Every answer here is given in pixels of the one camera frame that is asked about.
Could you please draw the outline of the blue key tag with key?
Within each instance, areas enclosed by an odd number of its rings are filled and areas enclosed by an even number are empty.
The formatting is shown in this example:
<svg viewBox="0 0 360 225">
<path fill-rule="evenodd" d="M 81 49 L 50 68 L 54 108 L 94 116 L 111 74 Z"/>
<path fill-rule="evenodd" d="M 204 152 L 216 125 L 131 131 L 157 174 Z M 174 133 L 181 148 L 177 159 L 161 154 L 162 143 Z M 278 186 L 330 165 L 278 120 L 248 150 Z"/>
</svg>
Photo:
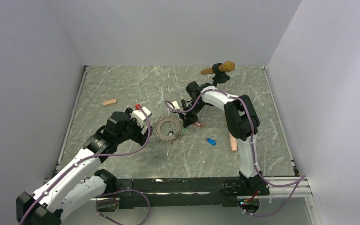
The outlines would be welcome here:
<svg viewBox="0 0 360 225">
<path fill-rule="evenodd" d="M 216 146 L 216 141 L 215 140 L 213 140 L 213 139 L 211 139 L 211 138 L 207 138 L 207 142 L 209 143 L 209 144 L 211 144 L 212 146 Z"/>
</svg>

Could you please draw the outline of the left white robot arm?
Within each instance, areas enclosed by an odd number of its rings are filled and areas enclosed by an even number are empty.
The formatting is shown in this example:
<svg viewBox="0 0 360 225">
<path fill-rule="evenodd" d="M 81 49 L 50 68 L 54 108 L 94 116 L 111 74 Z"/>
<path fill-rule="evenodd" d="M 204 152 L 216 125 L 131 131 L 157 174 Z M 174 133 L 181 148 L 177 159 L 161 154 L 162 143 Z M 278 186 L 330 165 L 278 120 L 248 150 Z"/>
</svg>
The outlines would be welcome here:
<svg viewBox="0 0 360 225">
<path fill-rule="evenodd" d="M 17 197 L 19 224 L 59 225 L 91 198 L 131 191 L 128 181 L 118 181 L 109 171 L 97 168 L 108 157 L 118 156 L 117 147 L 125 141 L 132 140 L 144 148 L 152 133 L 151 115 L 140 105 L 113 112 L 52 179 L 33 193 L 23 192 Z"/>
</svg>

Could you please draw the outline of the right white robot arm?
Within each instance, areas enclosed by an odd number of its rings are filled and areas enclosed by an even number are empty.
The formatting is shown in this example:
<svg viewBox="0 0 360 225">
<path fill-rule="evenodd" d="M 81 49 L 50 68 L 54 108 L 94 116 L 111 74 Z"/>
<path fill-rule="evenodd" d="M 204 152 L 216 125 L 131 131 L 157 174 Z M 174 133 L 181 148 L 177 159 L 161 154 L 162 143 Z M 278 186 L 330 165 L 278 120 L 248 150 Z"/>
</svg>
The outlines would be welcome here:
<svg viewBox="0 0 360 225">
<path fill-rule="evenodd" d="M 189 83 L 186 92 L 191 100 L 181 101 L 184 112 L 180 113 L 179 117 L 183 121 L 183 127 L 197 123 L 199 121 L 197 114 L 204 106 L 215 106 L 225 113 L 227 129 L 238 145 L 240 180 L 234 185 L 227 185 L 223 191 L 228 193 L 235 191 L 246 195 L 268 195 L 269 189 L 262 179 L 255 146 L 260 120 L 249 96 L 227 94 L 210 83 L 199 85 L 197 82 Z"/>
</svg>

